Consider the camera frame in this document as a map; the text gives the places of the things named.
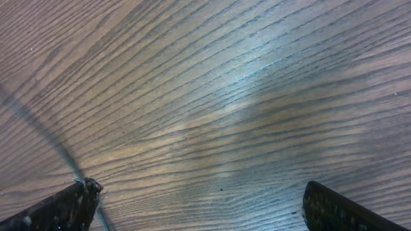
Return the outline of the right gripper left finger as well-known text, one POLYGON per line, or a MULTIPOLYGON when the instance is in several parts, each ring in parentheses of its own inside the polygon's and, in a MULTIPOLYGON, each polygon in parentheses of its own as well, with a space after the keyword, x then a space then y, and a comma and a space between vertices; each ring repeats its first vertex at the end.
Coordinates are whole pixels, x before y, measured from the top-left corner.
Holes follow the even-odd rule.
POLYGON ((1 221, 1 231, 88 231, 103 186, 92 178, 76 180, 31 207, 1 221))

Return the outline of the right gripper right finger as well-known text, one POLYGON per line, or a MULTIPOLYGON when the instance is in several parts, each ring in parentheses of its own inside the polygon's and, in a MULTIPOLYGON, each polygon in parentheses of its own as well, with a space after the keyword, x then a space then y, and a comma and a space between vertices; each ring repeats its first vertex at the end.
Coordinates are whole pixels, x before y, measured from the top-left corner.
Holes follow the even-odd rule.
POLYGON ((306 185, 302 211, 309 231, 408 231, 316 181, 306 185))

